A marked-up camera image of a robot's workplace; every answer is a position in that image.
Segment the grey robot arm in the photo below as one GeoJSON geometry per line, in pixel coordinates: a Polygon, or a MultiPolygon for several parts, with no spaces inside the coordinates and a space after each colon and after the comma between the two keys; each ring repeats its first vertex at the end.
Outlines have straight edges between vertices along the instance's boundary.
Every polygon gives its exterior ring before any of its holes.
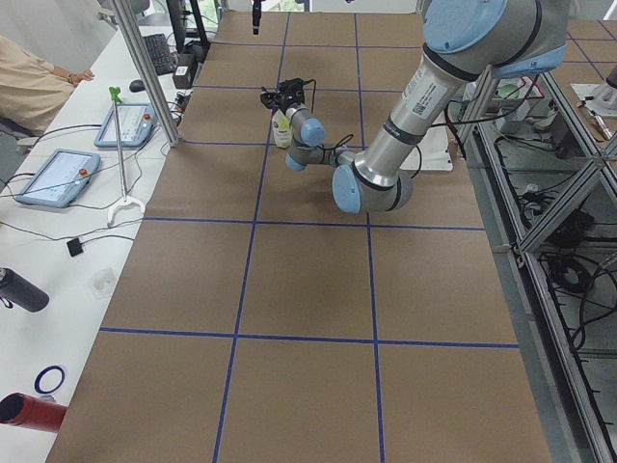
{"type": "Polygon", "coordinates": [[[262,91],[261,103],[280,110],[292,127],[285,163],[334,168],[332,192],[347,213],[391,211],[413,192],[401,168],[458,90],[489,69],[496,79],[535,76],[561,65],[567,1],[433,1],[423,24],[420,64],[374,141],[361,152],[326,146],[325,130],[305,104],[305,80],[262,91]]]}

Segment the neighbour grey robot arm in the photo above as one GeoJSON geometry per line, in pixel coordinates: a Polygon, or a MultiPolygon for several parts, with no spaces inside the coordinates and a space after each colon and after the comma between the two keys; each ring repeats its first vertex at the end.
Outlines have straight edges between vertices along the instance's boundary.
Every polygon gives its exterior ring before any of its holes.
{"type": "Polygon", "coordinates": [[[601,84],[572,84],[579,106],[609,119],[616,118],[616,68],[601,84]]]}

